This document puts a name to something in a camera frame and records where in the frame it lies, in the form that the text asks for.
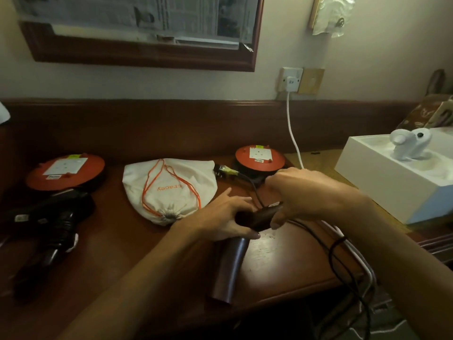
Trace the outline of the black plug with yellow label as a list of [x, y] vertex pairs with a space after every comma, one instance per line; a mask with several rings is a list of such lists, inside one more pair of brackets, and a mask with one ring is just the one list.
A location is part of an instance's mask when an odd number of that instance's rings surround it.
[[238, 171], [231, 169], [230, 167], [228, 167], [226, 165], [219, 165], [219, 164], [214, 165], [213, 172], [214, 172], [215, 176], [218, 178], [226, 178], [226, 177], [230, 177], [230, 176], [237, 177], [240, 174]]

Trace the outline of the wooden mirror frame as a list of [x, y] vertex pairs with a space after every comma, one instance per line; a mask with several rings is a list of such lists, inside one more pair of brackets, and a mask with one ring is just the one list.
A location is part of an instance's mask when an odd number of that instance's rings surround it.
[[19, 27], [36, 62], [254, 72], [263, 8], [258, 0], [252, 44], [237, 50], [65, 37], [38, 22], [19, 21]]

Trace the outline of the clear plastic wrapped item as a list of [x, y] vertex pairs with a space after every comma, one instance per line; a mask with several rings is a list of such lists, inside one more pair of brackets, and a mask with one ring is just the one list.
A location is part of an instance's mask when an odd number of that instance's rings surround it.
[[357, 0], [314, 0], [308, 27], [314, 36], [329, 34], [338, 38], [344, 34]]

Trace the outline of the dark brown hair styling tool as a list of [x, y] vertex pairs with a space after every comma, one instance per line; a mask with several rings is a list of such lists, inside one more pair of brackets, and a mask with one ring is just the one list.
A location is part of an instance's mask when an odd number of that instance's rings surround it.
[[[261, 233], [270, 228], [272, 218], [281, 207], [282, 202], [276, 202], [256, 212], [240, 211], [235, 215], [235, 222]], [[211, 299], [228, 305], [232, 304], [236, 281], [249, 243], [250, 240], [246, 238], [229, 238], [218, 244]]]

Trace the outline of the black hair dryer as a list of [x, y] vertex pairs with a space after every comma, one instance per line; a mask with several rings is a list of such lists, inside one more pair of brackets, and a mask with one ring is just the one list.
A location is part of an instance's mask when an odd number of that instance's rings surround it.
[[16, 301], [27, 303], [39, 294], [51, 270], [77, 246], [77, 227], [94, 210], [90, 193], [70, 188], [0, 216], [0, 229], [12, 237], [38, 238], [31, 257], [13, 276], [12, 294]]

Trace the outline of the brass wall plate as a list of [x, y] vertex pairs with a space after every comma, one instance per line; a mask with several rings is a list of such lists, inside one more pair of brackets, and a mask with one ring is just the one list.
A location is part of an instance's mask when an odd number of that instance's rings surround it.
[[317, 95], [324, 74], [324, 68], [304, 68], [297, 93], [300, 95]]

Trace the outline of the person's left forearm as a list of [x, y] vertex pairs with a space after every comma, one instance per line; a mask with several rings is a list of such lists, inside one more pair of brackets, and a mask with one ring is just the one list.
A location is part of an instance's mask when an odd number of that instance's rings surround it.
[[183, 253], [212, 228], [178, 222], [122, 279], [104, 291], [56, 340], [131, 340]]

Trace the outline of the white cardboard box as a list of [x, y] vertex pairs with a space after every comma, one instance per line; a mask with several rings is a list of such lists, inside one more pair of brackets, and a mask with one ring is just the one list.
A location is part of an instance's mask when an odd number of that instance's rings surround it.
[[352, 136], [335, 170], [403, 224], [453, 216], [453, 152], [430, 143], [421, 159], [399, 161], [390, 134]]

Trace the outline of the person's right hand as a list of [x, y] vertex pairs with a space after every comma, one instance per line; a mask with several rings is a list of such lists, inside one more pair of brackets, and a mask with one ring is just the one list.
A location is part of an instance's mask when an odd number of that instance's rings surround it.
[[285, 222], [300, 218], [339, 223], [363, 197], [356, 188], [319, 171], [294, 167], [267, 177], [265, 185], [281, 197]]

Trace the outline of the person's right forearm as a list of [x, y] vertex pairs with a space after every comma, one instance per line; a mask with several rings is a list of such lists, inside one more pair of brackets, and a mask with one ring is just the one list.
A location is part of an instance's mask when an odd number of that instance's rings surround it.
[[453, 271], [398, 232], [360, 193], [326, 199], [325, 220], [341, 228], [374, 268], [422, 340], [453, 340]]

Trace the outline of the white plastic device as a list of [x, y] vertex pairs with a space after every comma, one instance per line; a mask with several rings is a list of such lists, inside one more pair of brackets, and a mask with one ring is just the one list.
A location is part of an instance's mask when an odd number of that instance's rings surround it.
[[418, 160], [424, 156], [424, 150], [432, 139], [430, 129], [419, 128], [412, 131], [397, 129], [390, 133], [390, 142], [394, 149], [391, 158], [399, 161]]

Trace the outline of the person's left hand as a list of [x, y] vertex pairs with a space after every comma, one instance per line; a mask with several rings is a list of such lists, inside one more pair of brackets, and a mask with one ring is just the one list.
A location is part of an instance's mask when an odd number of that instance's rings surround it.
[[212, 202], [193, 214], [175, 222], [171, 230], [192, 240], [221, 241], [229, 239], [233, 227], [242, 227], [235, 222], [240, 211], [255, 211], [251, 197], [230, 196], [230, 210], [213, 210]]

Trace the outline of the newspaper sheet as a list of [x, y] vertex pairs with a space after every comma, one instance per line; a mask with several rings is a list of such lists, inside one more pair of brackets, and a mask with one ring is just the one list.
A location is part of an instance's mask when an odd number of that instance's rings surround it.
[[58, 35], [252, 51], [259, 0], [12, 0]]

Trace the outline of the white wall socket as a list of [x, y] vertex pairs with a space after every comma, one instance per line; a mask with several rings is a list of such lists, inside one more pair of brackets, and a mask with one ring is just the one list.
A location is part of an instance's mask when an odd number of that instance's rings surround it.
[[289, 68], [289, 67], [281, 68], [280, 75], [278, 78], [277, 89], [276, 89], [277, 92], [286, 92], [284, 79], [288, 76], [299, 77], [300, 81], [301, 81], [302, 76], [303, 76], [303, 71], [304, 71], [304, 68]]

